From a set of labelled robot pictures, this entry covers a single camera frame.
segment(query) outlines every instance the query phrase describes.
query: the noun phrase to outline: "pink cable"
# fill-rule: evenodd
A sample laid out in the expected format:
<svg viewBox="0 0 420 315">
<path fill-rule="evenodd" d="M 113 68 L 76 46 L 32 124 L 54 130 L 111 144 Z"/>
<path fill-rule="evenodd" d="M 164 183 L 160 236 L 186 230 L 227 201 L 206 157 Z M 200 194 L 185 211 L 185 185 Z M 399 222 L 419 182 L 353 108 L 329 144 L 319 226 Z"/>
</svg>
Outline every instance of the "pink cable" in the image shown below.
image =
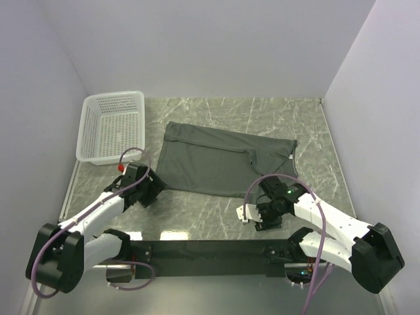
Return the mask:
<svg viewBox="0 0 420 315">
<path fill-rule="evenodd" d="M 322 277 L 321 281 L 318 282 L 318 285 L 316 286 L 316 288 L 312 292 L 312 295 L 315 295 L 316 292 L 318 291 L 318 289 L 321 287 L 321 285 L 323 285 L 324 282 L 328 279 L 329 275 L 333 272 L 334 267 L 335 267 L 334 264 L 331 264 L 328 267 L 326 267 L 326 270 L 324 272 L 324 276 Z"/>
<path fill-rule="evenodd" d="M 140 148 L 136 148 L 136 147 L 132 147 L 132 148 L 128 148 L 126 149 L 121 156 L 119 157 L 119 162 L 121 163 L 123 156 L 131 150 L 138 150 L 141 151 L 147 158 L 148 158 L 148 162 L 149 164 L 147 165 L 147 170 L 145 172 L 145 174 L 136 182 L 132 183 L 131 185 L 128 185 L 127 187 L 122 188 L 121 190 L 118 190 L 117 192 L 114 192 L 113 194 L 107 196 L 106 198 L 104 198 L 102 201 L 97 202 L 96 204 L 94 204 L 89 210 L 87 210 L 84 214 L 82 214 L 79 218 L 78 221 L 82 221 L 83 219 L 85 219 L 86 217 L 88 217 L 93 211 L 95 211 L 96 209 L 98 209 L 103 203 L 107 202 L 108 200 L 122 194 L 123 192 L 125 192 L 126 190 L 129 190 L 135 186 L 137 186 L 138 184 L 140 184 L 149 174 L 150 172 L 150 166 L 152 164 L 152 160 L 150 159 L 150 156 L 143 150 Z M 57 293 L 58 290 L 54 291 L 51 294 L 44 294 L 42 293 L 37 286 L 37 282 L 36 282 L 36 276 L 37 276 L 37 268 L 38 268 L 38 264 L 42 259 L 42 256 L 45 254 L 46 250 L 55 242 L 55 240 L 57 240 L 61 235 L 63 235 L 63 233 L 67 232 L 69 229 L 71 229 L 72 227 L 74 227 L 76 225 L 75 222 L 71 222 L 69 225 L 62 227 L 62 229 L 57 232 L 51 239 L 48 240 L 47 243 L 45 243 L 45 245 L 41 248 L 41 250 L 39 251 L 38 255 L 35 258 L 35 261 L 33 262 L 33 266 L 32 266 L 32 270 L 31 270 L 31 285 L 32 285 L 32 289 L 35 292 L 35 294 L 42 298 L 42 299 L 50 299 L 51 297 L 54 297 Z M 141 266 L 145 266 L 147 268 L 152 269 L 152 277 L 151 279 L 145 283 L 145 285 L 143 285 L 142 287 L 145 287 L 146 285 L 148 285 L 150 282 L 152 282 L 155 272 L 152 266 L 148 265 L 148 264 L 144 264 L 144 263 L 138 263 L 138 262 L 132 262 L 132 261 L 127 261 L 125 262 L 127 264 L 140 264 Z"/>
<path fill-rule="evenodd" d="M 290 175 L 286 175 L 286 174 L 268 174 L 268 175 L 264 175 L 260 178 L 257 178 L 252 184 L 251 186 L 248 188 L 245 197 L 243 199 L 243 218 L 246 220 L 246 204 L 249 198 L 249 194 L 251 193 L 252 188 L 254 188 L 254 186 L 258 183 L 260 183 L 261 181 L 263 181 L 264 179 L 268 179 L 270 177 L 285 177 L 287 179 L 292 179 L 295 182 L 301 184 L 306 191 L 312 196 L 312 198 L 314 198 L 314 201 L 316 201 L 316 196 L 315 193 L 312 191 L 312 189 L 310 189 L 310 187 L 303 181 L 301 181 L 300 179 L 297 179 L 293 176 Z M 316 203 L 316 206 L 318 207 L 318 209 L 320 210 L 320 214 L 321 214 L 321 219 L 322 219 L 322 233 L 321 233 L 321 240 L 320 240 L 320 246 L 318 248 L 318 252 L 316 254 L 316 259 L 315 259 L 315 267 L 314 267 L 314 271 L 312 272 L 312 277 L 314 279 L 316 279 L 317 273 L 318 273 L 318 267 L 320 265 L 320 260 L 321 260 L 321 255 L 322 255 L 322 249 L 324 248 L 324 242 L 326 239 L 326 234 L 327 234 L 327 224 L 326 224 L 326 216 L 324 214 L 324 211 L 322 210 L 322 207 L 320 205 L 320 203 Z M 304 303 L 304 306 L 302 308 L 301 311 L 301 315 L 305 315 L 309 304 L 310 304 L 310 300 L 313 297 L 313 292 L 314 292 L 314 284 L 315 281 L 311 281 L 310 285 L 309 285 L 309 291 L 308 291 L 308 295 L 306 296 L 306 301 Z"/>
</svg>

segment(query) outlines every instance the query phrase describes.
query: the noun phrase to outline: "white bracket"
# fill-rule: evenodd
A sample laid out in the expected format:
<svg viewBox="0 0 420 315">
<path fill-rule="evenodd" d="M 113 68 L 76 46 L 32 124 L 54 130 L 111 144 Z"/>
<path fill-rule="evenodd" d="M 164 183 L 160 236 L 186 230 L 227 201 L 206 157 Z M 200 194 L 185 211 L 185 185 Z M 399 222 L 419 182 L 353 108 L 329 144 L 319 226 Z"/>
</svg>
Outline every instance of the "white bracket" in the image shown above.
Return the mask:
<svg viewBox="0 0 420 315">
<path fill-rule="evenodd" d="M 344 247 L 351 251 L 354 245 L 354 238 L 362 238 L 369 232 L 370 224 L 359 221 L 346 215 L 332 205 L 316 196 L 316 201 L 310 194 L 302 195 L 298 202 L 295 203 L 295 216 L 315 224 L 318 228 L 322 228 L 322 218 L 320 210 L 317 207 L 319 202 L 324 211 L 326 219 L 326 232 Z"/>
<path fill-rule="evenodd" d="M 116 196 L 105 203 L 102 203 L 98 209 L 93 211 L 83 220 L 79 220 L 79 217 L 86 213 L 94 204 L 101 202 L 103 199 L 111 195 L 112 192 L 103 192 L 100 197 L 92 202 L 90 206 L 79 212 L 74 217 L 61 222 L 60 226 L 67 226 L 71 222 L 76 222 L 77 225 L 69 229 L 69 232 L 80 232 L 85 237 L 85 244 L 91 240 L 91 237 L 100 231 L 100 229 L 108 224 L 113 218 L 124 212 L 124 199 Z"/>
<path fill-rule="evenodd" d="M 106 259 L 118 255 L 122 241 L 112 234 L 102 234 L 85 245 L 85 269 L 84 272 Z"/>
<path fill-rule="evenodd" d="M 243 217 L 243 205 L 236 208 L 236 213 L 238 214 L 238 218 L 242 221 L 242 223 L 247 224 L 249 223 L 249 220 L 255 221 L 255 222 L 262 222 L 261 215 L 259 214 L 257 210 L 256 205 L 251 205 L 250 203 L 247 203 L 246 205 L 246 216 L 247 218 L 244 219 Z"/>
<path fill-rule="evenodd" d="M 316 257 L 318 248 L 320 247 L 320 241 L 321 235 L 317 232 L 311 232 L 303 238 L 299 246 L 306 256 Z M 350 257 L 351 252 L 343 244 L 332 238 L 325 238 L 321 259 L 352 272 Z"/>
</svg>

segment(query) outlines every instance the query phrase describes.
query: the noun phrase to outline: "black metal bar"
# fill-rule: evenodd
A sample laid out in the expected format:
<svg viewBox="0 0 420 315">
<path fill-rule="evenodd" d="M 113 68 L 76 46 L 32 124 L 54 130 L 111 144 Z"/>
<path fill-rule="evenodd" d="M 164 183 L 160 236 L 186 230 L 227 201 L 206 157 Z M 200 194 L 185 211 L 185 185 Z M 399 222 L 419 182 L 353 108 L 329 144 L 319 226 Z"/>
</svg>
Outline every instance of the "black metal bar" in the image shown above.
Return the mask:
<svg viewBox="0 0 420 315">
<path fill-rule="evenodd" d="M 158 277 L 284 277 L 285 263 L 307 261 L 288 240 L 132 241 L 131 247 L 136 259 L 152 265 Z M 136 279 L 149 277 L 147 268 L 136 268 Z"/>
</svg>

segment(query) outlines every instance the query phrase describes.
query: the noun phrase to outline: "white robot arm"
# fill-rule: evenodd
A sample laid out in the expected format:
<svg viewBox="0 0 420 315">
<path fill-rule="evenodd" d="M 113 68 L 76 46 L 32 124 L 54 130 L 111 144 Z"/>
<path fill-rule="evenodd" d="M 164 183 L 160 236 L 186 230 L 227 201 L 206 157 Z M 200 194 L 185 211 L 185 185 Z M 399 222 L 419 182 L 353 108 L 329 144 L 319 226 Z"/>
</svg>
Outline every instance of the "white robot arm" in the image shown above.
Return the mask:
<svg viewBox="0 0 420 315">
<path fill-rule="evenodd" d="M 268 178 L 260 183 L 269 202 L 246 205 L 246 219 L 243 207 L 236 209 L 243 223 L 255 222 L 257 230 L 278 228 L 282 215 L 292 215 L 322 228 L 322 218 L 317 203 L 324 211 L 326 233 L 321 259 L 351 272 L 355 279 L 368 291 L 378 293 L 394 275 L 404 267 L 401 256 L 390 230 L 383 224 L 372 226 L 352 218 L 320 199 L 316 200 L 300 184 L 286 186 L 278 178 Z M 308 257 L 316 257 L 321 235 L 307 229 L 301 234 L 299 247 Z"/>
<path fill-rule="evenodd" d="M 99 198 L 76 216 L 58 225 L 46 224 L 38 232 L 31 257 L 26 268 L 26 277 L 31 279 L 32 268 L 41 248 L 59 231 L 66 230 L 71 223 L 77 223 L 61 235 L 45 252 L 36 266 L 36 280 L 61 292 L 70 292 L 78 284 L 83 273 L 107 259 L 128 259 L 131 254 L 130 236 L 113 229 L 101 231 L 114 217 L 122 214 L 136 202 L 144 207 L 156 201 L 156 196 L 166 184 L 150 170 L 138 185 L 108 201 L 113 192 L 128 187 L 146 173 L 147 166 L 129 163 L 124 173 L 105 188 Z M 93 212 L 84 217 L 93 205 L 101 203 Z"/>
</svg>

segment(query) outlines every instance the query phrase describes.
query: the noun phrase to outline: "black motor joint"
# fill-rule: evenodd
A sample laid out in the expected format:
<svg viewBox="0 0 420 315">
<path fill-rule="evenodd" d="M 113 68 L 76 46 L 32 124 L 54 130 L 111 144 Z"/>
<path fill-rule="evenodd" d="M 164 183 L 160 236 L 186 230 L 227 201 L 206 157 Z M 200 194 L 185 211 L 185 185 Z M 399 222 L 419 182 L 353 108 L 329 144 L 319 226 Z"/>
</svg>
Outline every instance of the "black motor joint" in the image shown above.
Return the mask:
<svg viewBox="0 0 420 315">
<path fill-rule="evenodd" d="M 148 166 L 145 164 L 130 162 L 125 169 L 125 174 L 118 176 L 104 191 L 117 192 L 124 187 L 134 184 L 144 176 L 147 168 Z M 167 188 L 168 186 L 150 169 L 142 182 L 119 195 L 124 199 L 124 211 L 136 202 L 139 202 L 145 208 L 148 207 L 157 200 L 160 192 Z"/>
<path fill-rule="evenodd" d="M 294 204 L 307 193 L 302 185 L 296 183 L 287 186 L 277 177 L 266 178 L 260 182 L 259 186 L 270 201 L 257 204 L 262 220 L 255 224 L 257 231 L 281 228 L 282 216 L 286 213 L 295 215 Z"/>
</svg>

